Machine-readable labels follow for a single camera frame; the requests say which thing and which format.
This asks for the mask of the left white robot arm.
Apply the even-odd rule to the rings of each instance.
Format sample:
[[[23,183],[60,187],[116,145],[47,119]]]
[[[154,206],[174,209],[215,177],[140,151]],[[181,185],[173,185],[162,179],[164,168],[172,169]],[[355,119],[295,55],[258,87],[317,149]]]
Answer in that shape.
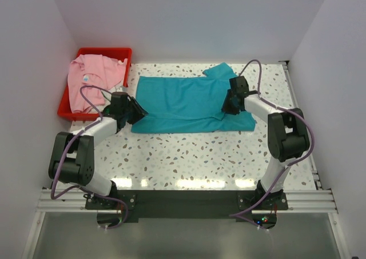
[[[127,123],[133,125],[148,112],[125,92],[114,92],[99,117],[90,125],[74,132],[60,132],[55,137],[49,164],[53,180],[51,199],[55,200],[73,188],[98,195],[106,209],[118,204],[115,183],[95,171],[94,149],[108,137],[117,134]]]

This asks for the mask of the teal t shirt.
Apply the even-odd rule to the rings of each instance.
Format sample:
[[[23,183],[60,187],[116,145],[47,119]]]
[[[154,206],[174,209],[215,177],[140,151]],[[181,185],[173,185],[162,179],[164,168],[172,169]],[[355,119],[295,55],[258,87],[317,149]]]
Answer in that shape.
[[[202,77],[141,76],[136,100],[148,115],[132,126],[133,133],[172,134],[255,130],[246,111],[226,114],[221,108],[229,80],[236,75],[226,63],[204,70]]]

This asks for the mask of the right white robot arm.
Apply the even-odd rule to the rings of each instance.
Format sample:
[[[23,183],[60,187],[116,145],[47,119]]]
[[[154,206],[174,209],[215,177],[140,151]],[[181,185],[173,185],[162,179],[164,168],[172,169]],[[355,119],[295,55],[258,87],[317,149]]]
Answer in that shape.
[[[246,111],[267,124],[270,161],[257,183],[254,201],[259,208],[268,209],[274,204],[275,195],[283,192],[290,167],[310,151],[311,141],[303,112],[299,108],[286,109],[267,101],[257,90],[250,90],[242,76],[231,78],[229,84],[222,111],[231,115]]]

